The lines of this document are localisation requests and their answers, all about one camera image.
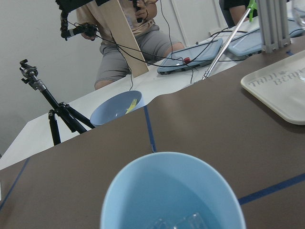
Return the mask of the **light blue plastic cup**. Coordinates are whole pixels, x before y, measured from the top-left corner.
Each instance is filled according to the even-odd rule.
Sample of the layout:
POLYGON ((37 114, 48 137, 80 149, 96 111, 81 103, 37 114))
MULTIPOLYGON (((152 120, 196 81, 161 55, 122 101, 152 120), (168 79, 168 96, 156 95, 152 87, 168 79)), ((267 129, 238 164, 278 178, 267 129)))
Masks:
POLYGON ((198 212, 205 229, 244 229, 240 204, 223 176, 183 153, 159 152, 126 165, 111 182, 101 213, 102 229, 150 229, 159 218, 171 229, 198 212))

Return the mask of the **light wooden board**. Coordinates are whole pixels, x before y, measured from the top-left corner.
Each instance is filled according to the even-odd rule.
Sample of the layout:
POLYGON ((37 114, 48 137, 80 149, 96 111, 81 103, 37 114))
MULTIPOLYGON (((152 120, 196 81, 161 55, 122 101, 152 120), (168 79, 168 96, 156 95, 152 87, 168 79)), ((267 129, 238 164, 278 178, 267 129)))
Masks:
POLYGON ((100 6, 102 15, 111 31, 115 43, 122 49, 122 55, 133 77, 149 71, 138 43, 117 0, 109 0, 100 6))

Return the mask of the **clear wine glass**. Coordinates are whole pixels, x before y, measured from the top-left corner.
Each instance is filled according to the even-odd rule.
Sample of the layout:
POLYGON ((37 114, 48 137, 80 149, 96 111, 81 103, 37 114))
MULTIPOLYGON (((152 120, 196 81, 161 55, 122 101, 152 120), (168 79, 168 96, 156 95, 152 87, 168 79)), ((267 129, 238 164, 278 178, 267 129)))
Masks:
POLYGON ((304 30, 305 29, 305 0, 292 1, 292 14, 295 22, 304 30))

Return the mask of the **blue bowl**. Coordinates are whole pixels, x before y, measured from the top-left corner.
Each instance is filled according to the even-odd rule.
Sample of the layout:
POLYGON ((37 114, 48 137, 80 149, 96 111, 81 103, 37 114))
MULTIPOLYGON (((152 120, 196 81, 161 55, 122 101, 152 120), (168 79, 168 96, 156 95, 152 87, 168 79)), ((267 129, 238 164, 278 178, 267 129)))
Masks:
POLYGON ((108 99, 93 111, 90 117, 91 124, 99 126, 124 116, 133 99, 137 99, 138 104, 132 111, 144 106, 144 99, 140 91, 120 93, 108 99))

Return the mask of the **cream bear tray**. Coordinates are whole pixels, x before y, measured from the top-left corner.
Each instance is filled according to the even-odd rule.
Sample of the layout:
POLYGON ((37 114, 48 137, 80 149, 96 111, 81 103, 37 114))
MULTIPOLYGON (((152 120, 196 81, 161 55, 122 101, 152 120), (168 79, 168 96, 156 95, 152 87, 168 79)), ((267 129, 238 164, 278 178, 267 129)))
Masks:
POLYGON ((305 52, 244 76, 241 86, 285 121, 305 124, 305 52))

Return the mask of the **silver rod with green clip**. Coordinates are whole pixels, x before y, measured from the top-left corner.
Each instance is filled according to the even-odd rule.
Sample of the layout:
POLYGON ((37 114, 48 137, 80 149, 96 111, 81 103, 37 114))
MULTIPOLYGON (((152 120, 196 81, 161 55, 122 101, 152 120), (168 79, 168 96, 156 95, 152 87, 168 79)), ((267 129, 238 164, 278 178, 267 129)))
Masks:
POLYGON ((226 40, 226 42, 224 43, 222 48, 219 50, 219 52, 216 55, 216 57, 213 59, 213 61, 212 61, 211 65, 209 66, 209 68, 205 71, 205 73, 204 73, 204 75, 202 77, 202 80, 207 79, 210 76, 210 74, 213 71, 214 67, 216 66, 217 62, 219 61, 219 59, 223 55, 224 51, 229 46, 230 42, 232 41, 233 37, 236 35, 237 31, 240 29, 242 23, 247 18, 247 16, 249 16, 249 21, 252 21, 253 11, 256 10, 256 9, 257 9, 256 1, 255 0, 249 1, 249 4, 248 4, 244 14, 242 15, 242 17, 240 18, 240 20, 236 24, 234 30, 231 32, 230 36, 228 37, 228 39, 226 40))

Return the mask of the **blue teach pendant tablet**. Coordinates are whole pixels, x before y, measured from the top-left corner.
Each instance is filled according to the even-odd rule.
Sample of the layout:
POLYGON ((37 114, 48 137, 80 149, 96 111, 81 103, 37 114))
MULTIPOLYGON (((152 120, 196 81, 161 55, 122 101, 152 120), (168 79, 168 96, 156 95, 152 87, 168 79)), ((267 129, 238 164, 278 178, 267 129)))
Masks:
POLYGON ((206 66, 212 63, 217 56, 222 39, 197 44, 182 50, 173 51, 157 68, 157 73, 167 75, 173 72, 183 72, 198 66, 206 66))

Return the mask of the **yellow plastic fork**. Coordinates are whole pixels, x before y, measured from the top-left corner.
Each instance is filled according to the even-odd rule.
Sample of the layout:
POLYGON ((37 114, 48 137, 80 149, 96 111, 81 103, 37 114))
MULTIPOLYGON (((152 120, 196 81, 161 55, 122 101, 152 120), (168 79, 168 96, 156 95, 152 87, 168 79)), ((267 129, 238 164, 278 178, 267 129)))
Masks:
POLYGON ((126 110, 125 114, 130 113, 138 104, 138 100, 137 99, 133 99, 129 108, 126 110))

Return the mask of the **seated person in beige shirt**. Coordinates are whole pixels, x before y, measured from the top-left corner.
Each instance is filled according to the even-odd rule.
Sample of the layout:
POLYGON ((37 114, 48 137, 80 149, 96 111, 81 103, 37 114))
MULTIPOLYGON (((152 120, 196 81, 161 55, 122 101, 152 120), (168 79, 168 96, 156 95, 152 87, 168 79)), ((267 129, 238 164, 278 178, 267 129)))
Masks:
POLYGON ((171 52, 184 49, 180 41, 162 32, 155 23, 156 1, 139 0, 136 8, 131 0, 120 0, 118 4, 120 8, 110 6, 103 10, 102 5, 91 1, 76 9, 78 23, 97 26, 102 38, 96 90, 134 74, 139 66, 133 58, 137 54, 147 62, 158 62, 171 52))

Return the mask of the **aluminium frame post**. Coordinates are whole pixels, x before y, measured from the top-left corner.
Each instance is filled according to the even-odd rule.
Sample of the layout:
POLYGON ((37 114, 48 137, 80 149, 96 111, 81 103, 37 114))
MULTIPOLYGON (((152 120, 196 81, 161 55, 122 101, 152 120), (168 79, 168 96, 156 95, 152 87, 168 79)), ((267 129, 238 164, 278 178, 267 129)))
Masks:
POLYGON ((285 0, 257 0, 262 52, 273 53, 291 44, 285 0))

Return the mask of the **person in black shirt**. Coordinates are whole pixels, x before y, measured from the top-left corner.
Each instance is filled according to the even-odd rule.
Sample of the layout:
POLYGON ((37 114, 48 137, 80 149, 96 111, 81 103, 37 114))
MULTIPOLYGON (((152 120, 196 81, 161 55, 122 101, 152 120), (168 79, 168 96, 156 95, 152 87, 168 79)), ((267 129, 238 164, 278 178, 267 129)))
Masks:
POLYGON ((249 0, 220 0, 219 5, 229 28, 235 26, 249 5, 249 0))

